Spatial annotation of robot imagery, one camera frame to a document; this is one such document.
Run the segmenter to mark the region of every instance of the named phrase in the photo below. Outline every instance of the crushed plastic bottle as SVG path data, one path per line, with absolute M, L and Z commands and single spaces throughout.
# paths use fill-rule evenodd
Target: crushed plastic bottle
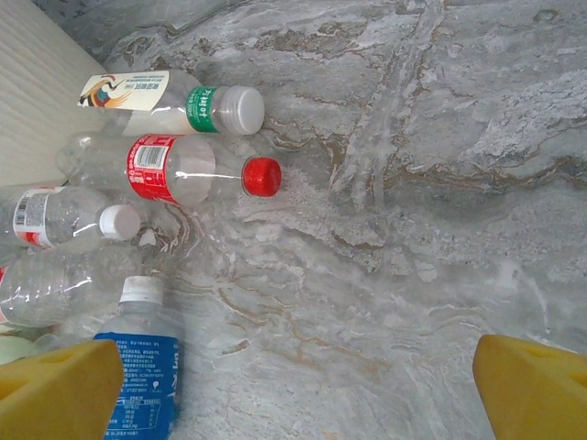
M 0 268 L 0 324 L 45 327 L 115 303 L 141 257 L 127 243 L 85 238 Z

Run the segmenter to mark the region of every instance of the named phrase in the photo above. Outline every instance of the barcode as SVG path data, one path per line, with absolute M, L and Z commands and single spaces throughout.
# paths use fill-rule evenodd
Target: barcode
M 15 213 L 15 224 L 17 226 L 25 225 L 25 220 L 27 219 L 28 199 L 30 199 L 30 197 L 23 197 L 18 203 L 17 212 Z
M 135 157 L 135 166 L 137 168 L 151 168 L 162 170 L 165 165 L 166 153 L 169 147 L 154 147 L 143 145 L 138 149 Z

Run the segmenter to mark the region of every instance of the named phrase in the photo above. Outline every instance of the water bottle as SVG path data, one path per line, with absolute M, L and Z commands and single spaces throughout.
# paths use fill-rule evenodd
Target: water bottle
M 115 303 L 140 264 L 127 243 L 83 238 L 22 257 L 0 268 L 0 324 L 45 327 Z
M 179 70 L 95 75 L 83 88 L 80 105 L 116 109 L 110 131 L 123 136 L 252 135 L 265 117 L 263 97 L 256 89 L 204 87 Z
M 58 153 L 57 165 L 75 185 L 135 193 L 186 208 L 243 191 L 271 197 L 282 182 L 275 159 L 244 160 L 217 139 L 203 135 L 80 134 Z
M 177 412 L 180 331 L 161 317 L 162 285 L 150 277 L 130 277 L 119 315 L 94 339 L 112 339 L 125 371 L 110 419 L 109 440 L 165 440 Z
M 0 188 L 0 245 L 51 248 L 77 236 L 129 240 L 137 212 L 101 193 L 75 186 Z

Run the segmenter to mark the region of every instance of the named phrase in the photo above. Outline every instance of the red label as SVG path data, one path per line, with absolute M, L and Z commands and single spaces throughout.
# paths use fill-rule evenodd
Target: red label
M 127 177 L 135 193 L 145 199 L 178 204 L 165 178 L 165 163 L 180 136 L 146 135 L 128 152 Z

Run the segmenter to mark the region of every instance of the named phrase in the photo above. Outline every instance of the bottle cap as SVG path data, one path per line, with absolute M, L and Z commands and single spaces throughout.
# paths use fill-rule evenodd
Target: bottle cap
M 100 215 L 100 231 L 106 238 L 125 241 L 140 230 L 140 217 L 132 206 L 113 204 Z
M 158 278 L 134 276 L 125 280 L 120 303 L 141 301 L 163 304 L 163 282 Z
M 234 135 L 254 135 L 265 119 L 265 103 L 257 89 L 234 85 L 222 98 L 222 122 Z
M 249 159 L 242 170 L 242 181 L 250 195 L 271 197 L 282 185 L 282 168 L 275 159 Z

